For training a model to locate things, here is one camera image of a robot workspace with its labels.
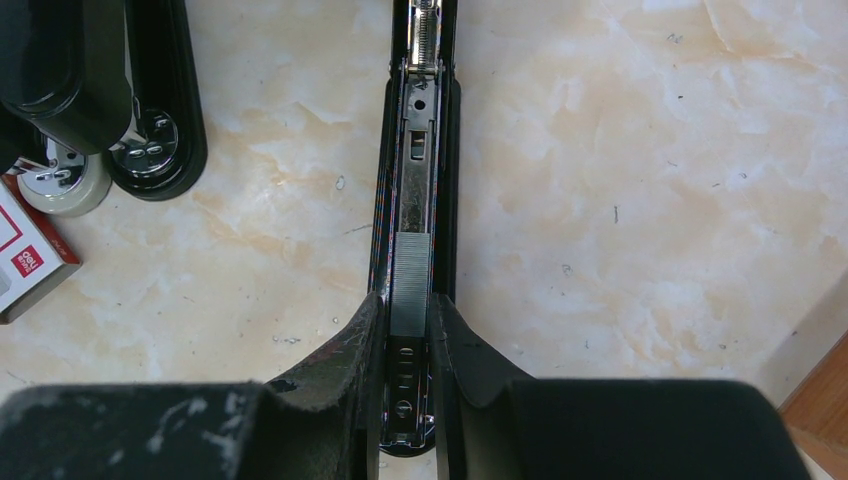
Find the grey silver stapler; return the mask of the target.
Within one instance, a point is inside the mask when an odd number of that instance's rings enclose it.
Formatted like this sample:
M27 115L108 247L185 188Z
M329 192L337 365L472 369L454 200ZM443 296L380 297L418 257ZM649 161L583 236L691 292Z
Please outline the grey silver stapler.
M36 210L79 217L106 197L112 178L100 154L83 155L39 134L32 155L19 157L9 173L22 197Z

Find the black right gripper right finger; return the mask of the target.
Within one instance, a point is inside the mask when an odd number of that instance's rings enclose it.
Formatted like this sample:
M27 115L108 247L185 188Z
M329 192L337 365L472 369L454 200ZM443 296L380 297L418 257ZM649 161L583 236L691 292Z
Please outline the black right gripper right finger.
M441 479L805 479L772 404L721 379L536 378L436 295Z

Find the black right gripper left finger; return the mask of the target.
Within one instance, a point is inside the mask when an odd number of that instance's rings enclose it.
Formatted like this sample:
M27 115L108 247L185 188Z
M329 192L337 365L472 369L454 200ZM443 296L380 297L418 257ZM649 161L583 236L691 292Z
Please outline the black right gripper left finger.
M29 387L1 407L5 479L374 479L383 302L259 383Z

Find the red white staple box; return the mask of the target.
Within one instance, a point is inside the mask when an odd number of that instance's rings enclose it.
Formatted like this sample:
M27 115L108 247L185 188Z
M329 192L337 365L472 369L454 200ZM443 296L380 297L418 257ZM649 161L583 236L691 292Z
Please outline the red white staple box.
M48 216L1 178L1 323L31 309L82 266Z

